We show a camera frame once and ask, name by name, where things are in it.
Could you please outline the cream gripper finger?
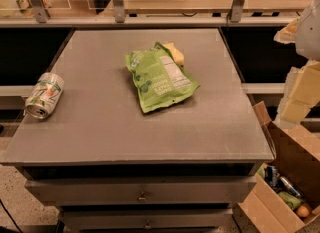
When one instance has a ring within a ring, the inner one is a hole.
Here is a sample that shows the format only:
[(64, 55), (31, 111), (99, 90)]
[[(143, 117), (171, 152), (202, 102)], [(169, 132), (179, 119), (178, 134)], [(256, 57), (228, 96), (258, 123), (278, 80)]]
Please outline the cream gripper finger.
[(320, 62), (309, 60), (302, 68), (290, 69), (275, 122), (281, 128), (293, 128), (300, 124), (319, 102)]
[(274, 40), (282, 44), (290, 44), (296, 42), (296, 32), (298, 26), (299, 18), (294, 19), (281, 30), (279, 30), (275, 36)]

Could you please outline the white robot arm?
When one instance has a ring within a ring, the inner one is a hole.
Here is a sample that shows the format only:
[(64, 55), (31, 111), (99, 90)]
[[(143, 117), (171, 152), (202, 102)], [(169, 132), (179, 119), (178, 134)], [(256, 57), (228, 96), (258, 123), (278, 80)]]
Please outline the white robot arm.
[(307, 59), (287, 74), (276, 123), (282, 128), (300, 124), (320, 102), (320, 0), (313, 0), (302, 14), (274, 36), (278, 43), (294, 43), (296, 53)]

